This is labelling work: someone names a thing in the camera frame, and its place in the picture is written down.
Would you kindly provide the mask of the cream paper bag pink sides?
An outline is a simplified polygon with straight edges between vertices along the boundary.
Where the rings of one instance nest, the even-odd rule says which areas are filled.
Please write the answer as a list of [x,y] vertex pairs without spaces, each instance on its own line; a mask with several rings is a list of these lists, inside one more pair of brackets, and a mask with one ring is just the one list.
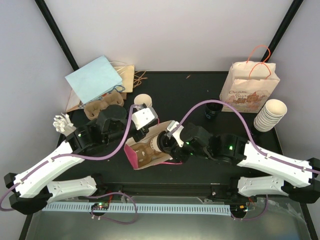
[[152,126],[147,135],[139,142],[135,142],[132,137],[125,142],[123,149],[134,170],[142,170],[160,164],[180,164],[170,162],[173,160],[173,157],[167,153],[160,152],[157,146],[158,135],[162,131],[165,131],[171,122],[165,121]]

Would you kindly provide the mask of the brown pulp cup carrier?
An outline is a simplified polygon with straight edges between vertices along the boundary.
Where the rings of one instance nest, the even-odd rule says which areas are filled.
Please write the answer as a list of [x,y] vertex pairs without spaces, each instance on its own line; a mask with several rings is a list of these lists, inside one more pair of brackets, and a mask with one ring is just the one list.
[[142,168],[163,155],[153,151],[150,145],[144,143],[136,143],[131,146],[131,149],[134,151],[134,155],[130,158],[130,163],[135,169]]

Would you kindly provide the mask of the black coffee cup lid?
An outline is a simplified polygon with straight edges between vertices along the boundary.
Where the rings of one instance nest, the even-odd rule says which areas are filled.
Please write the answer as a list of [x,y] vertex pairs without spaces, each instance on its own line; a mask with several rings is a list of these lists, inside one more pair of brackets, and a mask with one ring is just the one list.
[[162,153],[169,154],[173,145],[174,145],[173,140],[167,136],[167,133],[165,131],[162,131],[158,135],[157,146]]

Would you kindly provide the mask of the black lid stack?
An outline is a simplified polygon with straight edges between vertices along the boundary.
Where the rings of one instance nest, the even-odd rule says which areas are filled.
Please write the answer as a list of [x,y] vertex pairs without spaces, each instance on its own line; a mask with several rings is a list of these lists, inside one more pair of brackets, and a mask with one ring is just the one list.
[[223,105],[220,103],[210,102],[205,105],[205,117],[212,121],[222,111]]

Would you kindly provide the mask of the white paper coffee cup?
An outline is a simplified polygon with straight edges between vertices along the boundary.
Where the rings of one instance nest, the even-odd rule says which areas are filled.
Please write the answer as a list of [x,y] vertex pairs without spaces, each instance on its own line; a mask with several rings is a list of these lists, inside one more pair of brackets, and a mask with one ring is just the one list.
[[155,135],[151,140],[150,140],[150,147],[153,151],[161,153],[162,150],[160,149],[158,145],[158,138],[159,135]]

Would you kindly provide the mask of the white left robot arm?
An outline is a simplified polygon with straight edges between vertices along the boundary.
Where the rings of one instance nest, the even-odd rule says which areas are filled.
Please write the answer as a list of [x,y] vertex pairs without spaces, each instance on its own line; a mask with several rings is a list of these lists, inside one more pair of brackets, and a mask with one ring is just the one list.
[[48,204],[73,197],[92,196],[103,199],[106,185],[93,176],[57,182],[55,179],[75,165],[87,161],[107,160],[116,155],[126,140],[141,140],[159,118],[152,107],[133,104],[129,111],[120,105],[110,105],[98,117],[77,127],[47,157],[30,169],[4,176],[10,208],[2,212],[18,211],[24,215],[36,213]]

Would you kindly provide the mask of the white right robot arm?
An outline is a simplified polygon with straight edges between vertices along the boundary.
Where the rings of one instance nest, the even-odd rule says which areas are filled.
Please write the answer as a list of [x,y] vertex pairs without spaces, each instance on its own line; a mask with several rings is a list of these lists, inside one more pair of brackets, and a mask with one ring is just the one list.
[[239,177],[237,184],[227,189],[234,202],[243,197],[279,195],[291,200],[313,204],[320,198],[320,161],[317,158],[299,160],[260,146],[232,134],[213,135],[192,123],[179,126],[172,121],[157,138],[161,152],[181,162],[190,156],[210,159],[219,164],[250,168],[265,173],[261,177]]

